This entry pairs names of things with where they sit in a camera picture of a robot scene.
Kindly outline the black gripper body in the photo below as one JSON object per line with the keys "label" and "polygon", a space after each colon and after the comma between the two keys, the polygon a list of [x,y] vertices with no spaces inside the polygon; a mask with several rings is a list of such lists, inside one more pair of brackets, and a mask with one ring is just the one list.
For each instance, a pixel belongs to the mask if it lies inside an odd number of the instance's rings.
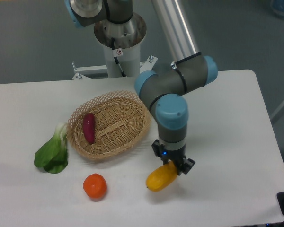
{"label": "black gripper body", "polygon": [[174,163],[177,168],[183,168],[185,162],[186,142],[181,140],[176,143],[159,141],[159,158],[166,164],[169,160]]}

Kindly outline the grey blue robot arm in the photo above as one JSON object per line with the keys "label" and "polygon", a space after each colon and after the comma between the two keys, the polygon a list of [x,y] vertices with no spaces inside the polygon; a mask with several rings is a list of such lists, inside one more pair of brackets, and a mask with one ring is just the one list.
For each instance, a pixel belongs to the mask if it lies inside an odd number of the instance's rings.
{"label": "grey blue robot arm", "polygon": [[146,36],[144,19],[130,0],[67,0],[66,9],[76,27],[94,26],[104,49],[107,74],[135,77],[134,88],[158,125],[152,149],[164,164],[172,161],[178,174],[188,173],[194,161],[185,156],[188,107],[184,94],[213,82],[218,68],[197,48],[179,0],[152,2],[170,47],[170,71],[158,75],[142,70],[140,45]]}

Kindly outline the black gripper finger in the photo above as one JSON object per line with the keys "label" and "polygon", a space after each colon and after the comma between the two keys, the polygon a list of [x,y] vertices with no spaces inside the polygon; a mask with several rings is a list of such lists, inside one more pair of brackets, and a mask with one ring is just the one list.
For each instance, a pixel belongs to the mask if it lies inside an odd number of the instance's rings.
{"label": "black gripper finger", "polygon": [[155,140],[151,145],[156,157],[160,158],[163,164],[167,163],[167,153],[164,149],[164,145],[159,140]]}
{"label": "black gripper finger", "polygon": [[177,174],[187,174],[195,165],[195,161],[190,158],[183,158],[176,161]]}

